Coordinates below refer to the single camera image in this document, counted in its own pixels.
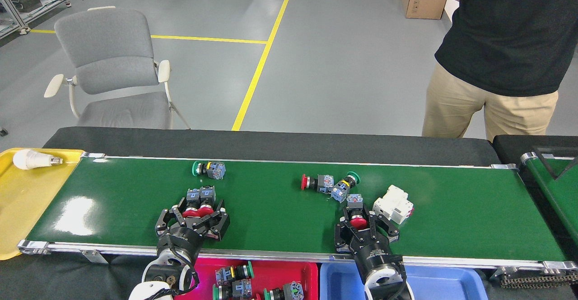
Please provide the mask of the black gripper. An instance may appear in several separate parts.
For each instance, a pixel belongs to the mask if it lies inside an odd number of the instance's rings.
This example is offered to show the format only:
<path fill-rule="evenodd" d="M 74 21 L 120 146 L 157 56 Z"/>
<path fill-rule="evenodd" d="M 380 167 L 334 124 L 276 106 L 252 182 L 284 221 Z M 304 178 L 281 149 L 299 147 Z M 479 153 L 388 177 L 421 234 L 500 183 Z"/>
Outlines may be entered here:
<path fill-rule="evenodd" d="M 402 255 L 392 253 L 390 243 L 399 239 L 399 229 L 384 214 L 368 212 L 368 236 L 360 241 L 362 217 L 339 218 L 335 225 L 334 244 L 337 253 L 352 253 L 361 279 L 372 271 L 389 268 L 394 276 L 405 277 Z"/>
<path fill-rule="evenodd" d="M 195 262 L 204 244 L 204 238 L 213 238 L 221 241 L 231 222 L 230 215 L 224 207 L 225 201 L 219 201 L 215 211 L 194 222 L 194 229 L 186 224 L 182 216 L 185 205 L 174 205 L 170 209 L 163 209 L 155 224 L 155 232 L 159 238 L 157 256 L 168 258 L 172 255 L 169 243 L 181 256 L 188 257 Z"/>

